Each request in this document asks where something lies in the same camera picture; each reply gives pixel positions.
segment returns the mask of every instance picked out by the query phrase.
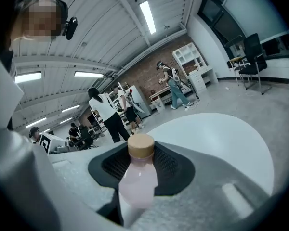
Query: concrete floor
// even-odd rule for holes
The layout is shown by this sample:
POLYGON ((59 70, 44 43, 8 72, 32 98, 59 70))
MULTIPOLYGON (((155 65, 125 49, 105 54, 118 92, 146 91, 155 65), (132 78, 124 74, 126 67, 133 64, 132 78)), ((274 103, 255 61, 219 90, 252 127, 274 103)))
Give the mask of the concrete floor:
MULTIPOLYGON (((245 90, 243 84, 237 86, 236 82, 220 81, 209 85, 199 97, 200 101, 188 111, 182 106, 176 110, 166 106, 161 113, 154 111, 144 119, 145 128, 139 132, 147 133, 165 122, 190 114, 215 112, 235 116, 254 127, 266 142, 274 164, 274 192, 280 191, 289 179, 289 87, 274 85, 261 95, 254 90, 245 90)), ((188 99, 194 100, 195 96, 190 95, 188 99)), ((110 135, 106 135, 94 144, 109 143, 113 142, 110 135)))

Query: wooden bottle cap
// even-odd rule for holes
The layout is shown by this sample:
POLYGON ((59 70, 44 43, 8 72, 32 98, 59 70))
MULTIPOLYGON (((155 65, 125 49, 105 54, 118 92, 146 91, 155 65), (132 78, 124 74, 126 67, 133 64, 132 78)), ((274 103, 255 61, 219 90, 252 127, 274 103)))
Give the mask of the wooden bottle cap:
POLYGON ((147 134, 135 134, 127 140, 128 150, 131 156, 144 158, 154 151, 154 139, 147 134))

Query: white table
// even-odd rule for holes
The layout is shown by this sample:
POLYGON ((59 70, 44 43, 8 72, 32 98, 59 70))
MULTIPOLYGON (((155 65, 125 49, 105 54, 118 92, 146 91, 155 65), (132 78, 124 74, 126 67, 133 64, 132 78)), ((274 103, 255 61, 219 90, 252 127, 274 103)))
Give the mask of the white table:
POLYGON ((186 115, 148 134, 155 141, 218 157, 272 195, 274 168, 269 149, 252 126, 236 117, 218 113, 186 115))

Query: black pants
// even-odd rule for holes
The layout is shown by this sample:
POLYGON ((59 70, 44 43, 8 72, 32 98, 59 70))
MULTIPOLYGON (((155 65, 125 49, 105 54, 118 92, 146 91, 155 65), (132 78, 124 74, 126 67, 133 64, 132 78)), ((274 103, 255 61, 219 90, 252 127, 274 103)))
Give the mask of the black pants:
POLYGON ((123 137, 125 141, 130 137, 127 130, 124 128, 121 117, 117 112, 115 112, 110 118, 104 121, 105 127, 109 130, 114 143, 120 141, 119 134, 123 137))

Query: backpack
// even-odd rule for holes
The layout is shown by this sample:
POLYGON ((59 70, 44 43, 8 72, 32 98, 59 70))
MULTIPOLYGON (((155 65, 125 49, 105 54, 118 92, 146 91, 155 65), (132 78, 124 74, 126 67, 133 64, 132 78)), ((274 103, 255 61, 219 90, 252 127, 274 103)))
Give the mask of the backpack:
POLYGON ((179 77, 179 71, 178 71, 178 69, 169 68, 169 67, 163 67, 163 69, 164 69, 164 68, 169 69, 169 70, 172 71, 172 77, 169 76, 170 78, 172 78, 175 82, 178 82, 178 83, 181 82, 180 77, 179 77))

